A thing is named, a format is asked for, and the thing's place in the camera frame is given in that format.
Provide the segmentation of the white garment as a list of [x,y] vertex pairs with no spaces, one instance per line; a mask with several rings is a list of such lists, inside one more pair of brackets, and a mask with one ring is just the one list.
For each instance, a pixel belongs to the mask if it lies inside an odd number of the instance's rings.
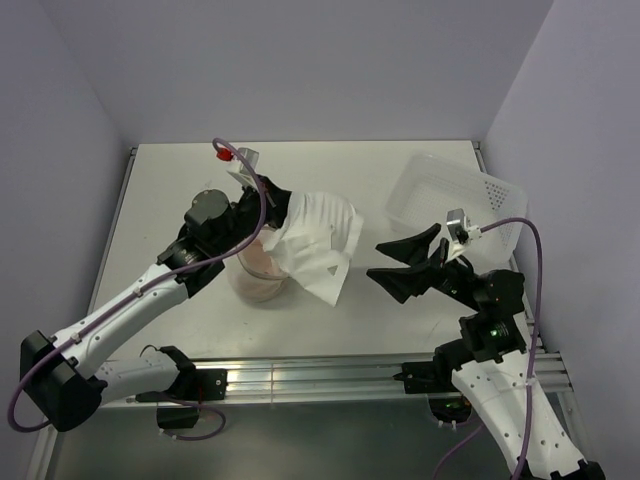
[[334,307],[363,225],[342,196],[294,192],[283,225],[263,241],[263,250],[304,290]]

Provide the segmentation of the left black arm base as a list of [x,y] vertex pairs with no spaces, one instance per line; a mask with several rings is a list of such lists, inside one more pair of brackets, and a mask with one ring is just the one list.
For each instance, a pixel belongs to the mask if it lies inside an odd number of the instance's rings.
[[[156,423],[163,434],[182,441],[198,441],[220,434],[227,423],[226,415],[210,402],[225,399],[228,371],[222,368],[198,369],[185,385],[167,392],[145,392],[135,396],[137,403],[156,403]],[[208,434],[186,434],[205,415],[213,416],[218,425]]]

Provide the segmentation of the white mesh laundry bag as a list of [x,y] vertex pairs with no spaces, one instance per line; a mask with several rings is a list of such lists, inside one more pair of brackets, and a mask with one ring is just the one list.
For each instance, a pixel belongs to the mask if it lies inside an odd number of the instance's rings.
[[[269,226],[263,227],[256,237],[263,243],[275,232]],[[288,275],[280,268],[279,276],[258,276],[248,272],[241,264],[238,255],[225,262],[227,279],[235,294],[246,302],[260,303],[275,298],[285,285]]]

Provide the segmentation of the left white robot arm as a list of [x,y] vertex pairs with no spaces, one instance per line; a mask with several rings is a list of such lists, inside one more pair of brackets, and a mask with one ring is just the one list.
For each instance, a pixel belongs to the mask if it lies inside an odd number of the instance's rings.
[[77,323],[20,345],[20,381],[7,411],[21,433],[48,426],[66,432],[114,400],[151,394],[185,405],[198,384],[194,363],[174,346],[132,361],[109,357],[166,311],[193,298],[244,250],[263,226],[279,228],[292,193],[260,175],[232,202],[220,190],[199,192],[176,239],[136,281]]

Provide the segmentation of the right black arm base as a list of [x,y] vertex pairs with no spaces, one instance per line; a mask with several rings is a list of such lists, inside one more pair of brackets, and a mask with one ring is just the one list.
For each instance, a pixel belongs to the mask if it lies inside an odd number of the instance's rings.
[[472,406],[453,386],[452,373],[473,359],[464,342],[455,340],[437,347],[429,361],[404,362],[393,379],[408,395],[427,394],[436,423],[455,430],[470,422]]

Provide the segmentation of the pink bra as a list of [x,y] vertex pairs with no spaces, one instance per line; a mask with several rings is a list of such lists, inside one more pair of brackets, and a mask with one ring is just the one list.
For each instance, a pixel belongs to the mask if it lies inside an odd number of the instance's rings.
[[256,239],[244,250],[238,258],[243,267],[258,276],[279,276],[281,270],[277,263],[264,251],[263,243]]

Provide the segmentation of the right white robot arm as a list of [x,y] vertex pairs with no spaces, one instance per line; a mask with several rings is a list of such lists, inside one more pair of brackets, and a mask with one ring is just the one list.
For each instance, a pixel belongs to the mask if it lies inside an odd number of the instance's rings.
[[558,420],[535,375],[535,353],[515,317],[524,310],[522,274],[505,269],[478,274],[456,259],[441,227],[380,243],[398,268],[367,276],[398,303],[436,290],[473,310],[459,320],[459,339],[437,347],[429,361],[405,362],[394,378],[408,394],[459,392],[496,441],[514,479],[602,479]]

